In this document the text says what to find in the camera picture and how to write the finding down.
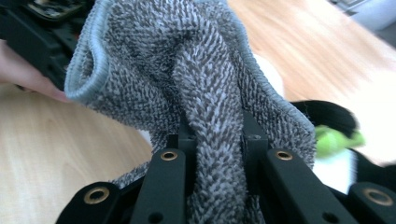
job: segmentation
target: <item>terry cloth towel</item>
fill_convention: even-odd
[[[268,83],[226,1],[97,0],[68,66],[65,92],[149,131],[154,152],[177,133],[185,112],[198,142],[190,223],[263,223],[244,174],[243,109],[262,126],[270,147],[314,163],[313,125]],[[123,188],[148,165],[113,182]]]

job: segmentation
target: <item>green object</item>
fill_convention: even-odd
[[[335,155],[346,148],[360,147],[365,144],[363,135],[359,131],[354,131],[351,138],[343,133],[329,128],[325,125],[315,127],[317,139],[317,158],[325,158]]]

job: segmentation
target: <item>brass insert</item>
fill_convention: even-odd
[[[161,159],[164,161],[172,161],[177,158],[177,153],[173,151],[166,151],[163,154],[161,154]]]
[[[291,161],[293,159],[293,156],[286,151],[278,151],[276,153],[276,156],[278,159],[282,160],[282,161]]]
[[[94,189],[90,189],[84,196],[84,203],[87,204],[97,204],[104,201],[108,195],[110,195],[110,191],[106,187],[96,187]]]
[[[389,197],[388,194],[382,192],[378,189],[364,189],[364,196],[368,198],[373,203],[377,203],[383,206],[391,206],[393,205],[393,200]]]

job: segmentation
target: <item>wooden table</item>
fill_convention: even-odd
[[[364,154],[396,161],[396,51],[326,0],[230,0],[253,51],[274,65],[286,99],[353,111]],[[80,105],[0,86],[0,223],[53,223],[82,187],[150,158],[130,127]]]

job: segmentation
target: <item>human hand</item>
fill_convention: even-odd
[[[13,83],[27,91],[40,92],[52,99],[70,102],[63,91],[44,77],[37,69],[12,50],[0,39],[0,83]]]

